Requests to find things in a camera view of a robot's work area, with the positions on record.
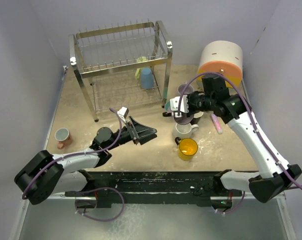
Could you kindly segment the black mug cream inside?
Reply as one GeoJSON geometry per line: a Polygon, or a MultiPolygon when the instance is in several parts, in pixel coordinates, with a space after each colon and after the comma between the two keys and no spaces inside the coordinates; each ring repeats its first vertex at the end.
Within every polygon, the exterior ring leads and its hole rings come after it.
{"type": "Polygon", "coordinates": [[[198,124],[201,117],[204,115],[204,112],[200,111],[200,112],[197,112],[194,114],[193,116],[193,119],[191,120],[191,124],[194,125],[194,124],[198,124]]]}

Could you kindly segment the lilac mug black handle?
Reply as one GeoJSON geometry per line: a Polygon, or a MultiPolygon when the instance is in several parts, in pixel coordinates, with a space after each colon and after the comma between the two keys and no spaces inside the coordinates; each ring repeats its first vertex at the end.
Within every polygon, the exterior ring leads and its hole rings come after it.
{"type": "Polygon", "coordinates": [[[180,125],[187,125],[189,124],[192,119],[194,118],[194,114],[187,115],[185,113],[182,114],[182,117],[176,117],[173,112],[163,112],[162,113],[163,117],[172,117],[173,120],[180,125]]]}

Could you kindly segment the yellow mug black handle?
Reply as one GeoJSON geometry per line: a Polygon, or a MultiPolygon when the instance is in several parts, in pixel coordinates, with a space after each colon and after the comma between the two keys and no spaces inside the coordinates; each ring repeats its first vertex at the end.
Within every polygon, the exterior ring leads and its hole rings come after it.
{"type": "Polygon", "coordinates": [[[174,141],[178,147],[178,157],[183,161],[190,161],[198,151],[198,144],[192,138],[176,137],[174,141]]]}

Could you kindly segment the blue cup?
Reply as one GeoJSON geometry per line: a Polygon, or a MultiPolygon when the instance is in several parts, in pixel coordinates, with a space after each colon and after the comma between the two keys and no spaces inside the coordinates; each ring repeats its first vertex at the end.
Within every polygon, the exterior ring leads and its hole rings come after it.
{"type": "Polygon", "coordinates": [[[149,67],[141,69],[140,85],[143,89],[151,89],[154,87],[154,77],[152,70],[149,67]]]}

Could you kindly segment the light green mug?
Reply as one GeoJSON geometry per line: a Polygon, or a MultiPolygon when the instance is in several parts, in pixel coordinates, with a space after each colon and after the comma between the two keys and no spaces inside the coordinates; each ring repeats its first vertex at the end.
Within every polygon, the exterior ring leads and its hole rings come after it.
{"type": "MultiPolygon", "coordinates": [[[[141,62],[146,62],[148,59],[145,56],[140,56],[137,60],[136,63],[141,63],[141,62]]],[[[141,68],[137,68],[135,75],[134,75],[136,80],[139,80],[141,77],[141,68]]]]}

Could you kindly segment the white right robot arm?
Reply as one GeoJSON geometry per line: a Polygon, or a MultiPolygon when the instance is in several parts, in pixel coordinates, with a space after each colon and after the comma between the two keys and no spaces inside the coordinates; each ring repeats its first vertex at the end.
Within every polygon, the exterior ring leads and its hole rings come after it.
{"type": "Polygon", "coordinates": [[[195,91],[185,98],[187,115],[213,112],[236,133],[253,158],[257,172],[225,170],[214,177],[213,190],[219,196],[230,190],[251,193],[259,202],[266,203],[288,190],[302,174],[298,164],[290,164],[272,145],[256,120],[251,106],[238,92],[230,95],[229,80],[216,72],[198,75],[203,92],[195,91]]]}

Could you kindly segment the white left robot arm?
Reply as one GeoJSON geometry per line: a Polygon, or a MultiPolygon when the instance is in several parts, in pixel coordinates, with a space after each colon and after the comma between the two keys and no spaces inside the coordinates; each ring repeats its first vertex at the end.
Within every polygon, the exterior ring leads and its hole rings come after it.
{"type": "Polygon", "coordinates": [[[58,192],[79,192],[89,196],[94,184],[83,174],[84,169],[98,168],[112,157],[110,150],[133,142],[143,145],[157,137],[157,130],[143,125],[132,117],[121,124],[116,132],[101,127],[91,145],[81,151],[68,154],[51,154],[39,151],[14,178],[22,191],[21,198],[37,205],[51,194],[58,192]]]}

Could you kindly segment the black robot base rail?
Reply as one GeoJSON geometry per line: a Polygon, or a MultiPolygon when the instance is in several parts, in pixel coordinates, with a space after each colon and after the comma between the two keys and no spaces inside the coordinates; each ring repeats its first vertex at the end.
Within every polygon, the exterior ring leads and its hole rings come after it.
{"type": "Polygon", "coordinates": [[[112,204],[196,205],[198,207],[231,207],[231,197],[240,190],[218,186],[218,171],[98,172],[82,171],[86,185],[69,190],[67,197],[88,200],[79,207],[109,208],[112,204]]]}

